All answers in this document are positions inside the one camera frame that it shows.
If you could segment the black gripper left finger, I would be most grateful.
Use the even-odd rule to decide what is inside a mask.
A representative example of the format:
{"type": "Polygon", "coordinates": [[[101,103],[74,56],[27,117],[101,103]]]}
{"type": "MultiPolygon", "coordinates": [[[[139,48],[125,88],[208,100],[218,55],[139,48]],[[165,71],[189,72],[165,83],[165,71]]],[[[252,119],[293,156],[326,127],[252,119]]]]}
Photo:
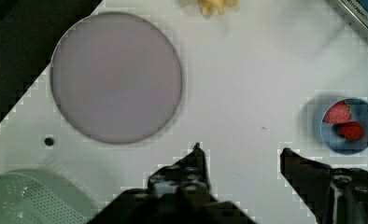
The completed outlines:
{"type": "Polygon", "coordinates": [[[88,224],[254,224],[231,202],[211,193],[205,152],[190,154],[152,174],[144,189],[127,189],[88,224]]]}

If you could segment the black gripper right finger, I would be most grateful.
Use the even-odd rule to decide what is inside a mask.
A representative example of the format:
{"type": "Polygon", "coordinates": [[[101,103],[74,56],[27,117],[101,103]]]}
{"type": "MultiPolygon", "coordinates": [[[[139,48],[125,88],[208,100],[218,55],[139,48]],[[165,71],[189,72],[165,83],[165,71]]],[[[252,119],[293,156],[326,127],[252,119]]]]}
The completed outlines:
{"type": "Polygon", "coordinates": [[[285,147],[280,173],[314,214],[318,224],[368,224],[368,171],[332,168],[285,147]]]}

